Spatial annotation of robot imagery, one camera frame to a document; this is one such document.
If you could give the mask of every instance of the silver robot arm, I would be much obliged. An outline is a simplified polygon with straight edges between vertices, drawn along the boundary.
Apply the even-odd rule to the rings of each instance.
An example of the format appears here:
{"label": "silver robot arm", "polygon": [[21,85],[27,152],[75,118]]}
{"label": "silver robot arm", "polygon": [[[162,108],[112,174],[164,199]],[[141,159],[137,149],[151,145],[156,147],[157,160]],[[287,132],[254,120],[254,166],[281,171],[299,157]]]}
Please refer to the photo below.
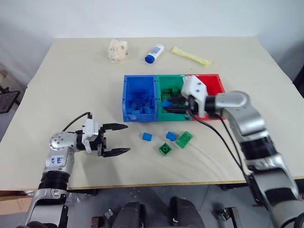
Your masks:
{"label": "silver robot arm", "polygon": [[82,130],[54,134],[49,140],[50,151],[42,173],[41,183],[28,209],[25,225],[28,227],[67,227],[68,206],[65,205],[68,179],[74,166],[74,153],[96,151],[98,156],[111,157],[125,153],[129,148],[105,151],[106,130],[121,130],[128,126],[117,123],[103,124],[92,120],[91,114]]}
{"label": "silver robot arm", "polygon": [[208,96],[205,85],[194,76],[186,80],[181,93],[188,100],[187,112],[203,116],[205,110],[229,121],[245,164],[252,171],[246,180],[256,201],[269,210],[274,226],[294,227],[296,223],[295,227],[302,227],[297,223],[303,221],[304,212],[298,187],[249,96],[239,91]]}

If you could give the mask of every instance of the white wall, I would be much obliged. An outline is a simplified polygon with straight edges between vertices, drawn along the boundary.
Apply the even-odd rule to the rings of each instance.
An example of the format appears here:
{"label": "white wall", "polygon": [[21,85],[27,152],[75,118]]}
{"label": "white wall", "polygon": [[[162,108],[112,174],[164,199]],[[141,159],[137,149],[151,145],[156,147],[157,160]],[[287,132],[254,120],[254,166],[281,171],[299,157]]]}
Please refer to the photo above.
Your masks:
{"label": "white wall", "polygon": [[27,84],[53,38],[257,35],[294,79],[303,13],[303,0],[1,0],[0,62]]}

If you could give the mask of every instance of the black cable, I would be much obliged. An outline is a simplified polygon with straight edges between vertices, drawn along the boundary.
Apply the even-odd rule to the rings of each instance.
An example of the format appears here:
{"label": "black cable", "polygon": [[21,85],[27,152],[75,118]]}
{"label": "black cable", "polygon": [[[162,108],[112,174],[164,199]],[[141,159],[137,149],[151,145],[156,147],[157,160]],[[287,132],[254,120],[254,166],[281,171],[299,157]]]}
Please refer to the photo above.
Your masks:
{"label": "black cable", "polygon": [[294,221],[294,228],[301,228],[304,224],[304,213],[300,214],[298,217],[296,217]]}
{"label": "black cable", "polygon": [[232,135],[230,134],[230,132],[229,132],[229,130],[228,130],[228,128],[227,128],[227,126],[226,126],[226,124],[225,124],[223,118],[222,118],[220,115],[217,115],[217,116],[218,116],[218,118],[221,120],[222,124],[224,125],[224,127],[225,127],[225,129],[226,129],[226,132],[227,132],[227,134],[229,135],[229,137],[230,137],[230,139],[231,139],[231,141],[232,141],[232,143],[233,143],[234,148],[236,149],[236,152],[237,152],[237,155],[238,155],[237,157],[238,157],[238,160],[239,160],[239,164],[240,164],[242,170],[244,170],[244,169],[243,169],[243,163],[242,163],[242,160],[241,160],[241,155],[240,155],[240,153],[239,153],[239,151],[238,151],[237,145],[235,144],[235,142],[234,142],[234,140],[233,140],[233,138],[232,138]]}
{"label": "black cable", "polygon": [[230,155],[232,156],[233,160],[236,162],[237,166],[240,168],[240,170],[242,171],[242,173],[245,175],[244,170],[242,168],[242,166],[238,163],[237,159],[235,158],[235,156],[233,155],[231,149],[229,148],[228,144],[226,143],[225,139],[223,138],[223,136],[217,131],[217,129],[215,129],[213,126],[211,126],[210,124],[200,120],[199,118],[197,118],[191,111],[189,111],[189,115],[195,119],[196,121],[198,121],[199,123],[207,126],[208,128],[210,128],[211,130],[213,130],[218,137],[220,137],[220,139],[223,141],[224,145],[226,146],[226,148],[228,149]]}
{"label": "black cable", "polygon": [[66,131],[67,128],[69,128],[74,122],[76,122],[77,120],[79,120],[81,117],[85,116],[85,115],[90,115],[91,113],[90,112],[86,112],[86,113],[83,113],[82,115],[78,116],[77,118],[75,118],[74,120],[72,120],[62,131]]}

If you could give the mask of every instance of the glue stick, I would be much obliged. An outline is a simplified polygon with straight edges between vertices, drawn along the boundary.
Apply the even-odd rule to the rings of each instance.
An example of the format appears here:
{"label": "glue stick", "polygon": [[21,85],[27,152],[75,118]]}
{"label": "glue stick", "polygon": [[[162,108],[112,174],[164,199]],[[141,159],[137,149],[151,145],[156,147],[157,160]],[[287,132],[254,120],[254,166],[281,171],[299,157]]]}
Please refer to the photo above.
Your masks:
{"label": "glue stick", "polygon": [[164,51],[164,46],[161,44],[156,45],[152,51],[149,52],[149,54],[147,54],[146,58],[144,58],[144,60],[147,63],[153,63],[156,58]]}

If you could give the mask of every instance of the green lego plate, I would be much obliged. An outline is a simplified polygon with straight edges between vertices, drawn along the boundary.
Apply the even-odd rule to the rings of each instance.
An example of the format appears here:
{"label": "green lego plate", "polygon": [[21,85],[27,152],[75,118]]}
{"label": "green lego plate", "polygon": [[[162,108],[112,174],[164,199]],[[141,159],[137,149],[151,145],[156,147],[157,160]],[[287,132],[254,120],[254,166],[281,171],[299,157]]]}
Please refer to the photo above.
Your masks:
{"label": "green lego plate", "polygon": [[176,141],[176,144],[178,144],[181,148],[184,148],[189,141],[193,138],[193,135],[189,132],[184,132]]}

